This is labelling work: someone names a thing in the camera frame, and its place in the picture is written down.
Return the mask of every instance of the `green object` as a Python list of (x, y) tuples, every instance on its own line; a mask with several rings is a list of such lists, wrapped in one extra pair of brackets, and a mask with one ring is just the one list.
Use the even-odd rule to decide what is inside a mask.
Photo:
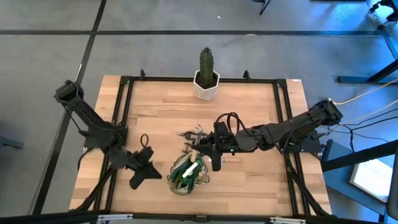
[(171, 168), (170, 175), (167, 176), (167, 184), (175, 194), (188, 195), (196, 185), (210, 181), (210, 177), (207, 176), (208, 170), (205, 161), (199, 154), (195, 161), (198, 165), (194, 168), (192, 174), (186, 178), (182, 177), (182, 174), (193, 164), (190, 161), (191, 155), (192, 152), (188, 152), (188, 154), (179, 157)]
[(213, 75), (214, 61), (213, 54), (210, 48), (205, 47), (200, 53), (200, 70), (199, 76), (197, 76), (197, 83), (204, 89), (215, 86)]

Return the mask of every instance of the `gray floor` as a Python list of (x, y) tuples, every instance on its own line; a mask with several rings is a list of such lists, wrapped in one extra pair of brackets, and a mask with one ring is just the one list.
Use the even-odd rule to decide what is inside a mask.
[[(0, 29), (91, 29), (100, 1), (0, 1)], [(272, 0), (259, 17), (261, 4), (251, 1), (108, 1), (100, 30), (375, 30), (377, 21), (365, 2)], [(387, 27), (393, 41), (394, 26)], [(0, 134), (25, 143), (23, 149), (0, 150), (0, 216), (29, 213), (53, 143), (62, 107), (52, 98), (64, 80), (74, 79), (88, 36), (0, 35)], [(240, 35), (115, 35), (97, 36), (82, 86), (94, 105), (103, 75), (191, 76), (199, 52), (209, 46), (215, 69), (223, 77), (302, 79), (308, 105), (330, 97), (344, 101), (375, 89), (374, 85), (342, 85), (339, 75), (372, 75), (394, 58), (375, 36), (240, 36)], [(396, 100), (398, 88), (388, 86), (340, 106), (348, 121)], [(358, 134), (397, 139), (392, 120)], [(331, 134), (349, 146), (349, 135)], [(382, 142), (356, 136), (356, 150)], [(62, 147), (44, 212), (68, 209), (83, 138), (71, 124)], [(391, 164), (392, 157), (383, 162)], [(333, 213), (339, 217), (377, 221), (377, 215), (328, 189)]]

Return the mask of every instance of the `plant pot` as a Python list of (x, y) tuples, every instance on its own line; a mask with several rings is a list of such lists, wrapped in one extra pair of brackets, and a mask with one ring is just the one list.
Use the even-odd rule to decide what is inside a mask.
[(196, 83), (198, 73), (199, 70), (195, 72), (195, 78), (193, 78), (193, 88), (195, 90), (195, 93), (197, 94), (197, 97), (199, 99), (210, 100), (214, 95), (216, 95), (218, 83), (220, 82), (220, 75), (217, 72), (213, 71), (214, 75), (217, 76), (217, 84), (214, 87), (203, 89), (200, 85)]

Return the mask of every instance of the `potted cactus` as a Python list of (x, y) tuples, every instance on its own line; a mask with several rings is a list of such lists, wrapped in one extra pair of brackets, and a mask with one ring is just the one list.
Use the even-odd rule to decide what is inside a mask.
[(214, 61), (210, 48), (200, 53), (200, 70), (195, 72), (193, 86), (199, 99), (210, 100), (216, 94), (220, 75), (213, 70)]

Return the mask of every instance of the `wooden tabletop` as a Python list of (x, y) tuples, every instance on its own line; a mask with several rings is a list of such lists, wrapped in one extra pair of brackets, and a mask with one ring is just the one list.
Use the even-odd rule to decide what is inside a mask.
[[(120, 76), (104, 76), (95, 111), (110, 121)], [(293, 115), (307, 110), (300, 80), (287, 80)], [(280, 90), (282, 105), (283, 93)], [(161, 180), (145, 180), (137, 190), (129, 186), (134, 174), (119, 170), (113, 196), (112, 212), (174, 213), (207, 215), (292, 215), (284, 160), (277, 149), (254, 153), (223, 155), (219, 172), (209, 171), (210, 183), (201, 184), (187, 196), (172, 193), (166, 177), (174, 161), (182, 155), (185, 139), (175, 135), (194, 129), (196, 124), (205, 132), (212, 131), (215, 119), (222, 113), (237, 112), (247, 127), (278, 123), (274, 92), (271, 84), (220, 83), (215, 97), (199, 100), (190, 82), (135, 81), (127, 125), (129, 137), (126, 149), (141, 150), (140, 137), (149, 135), (154, 150), (152, 160), (163, 175)], [(322, 169), (317, 158), (301, 154), (305, 183), (323, 209), (331, 212)], [(76, 208), (88, 196), (98, 181), (102, 152), (95, 149), (82, 160), (70, 208)], [(104, 188), (101, 208), (108, 186)], [(303, 213), (302, 200), (296, 186), (298, 208)]]

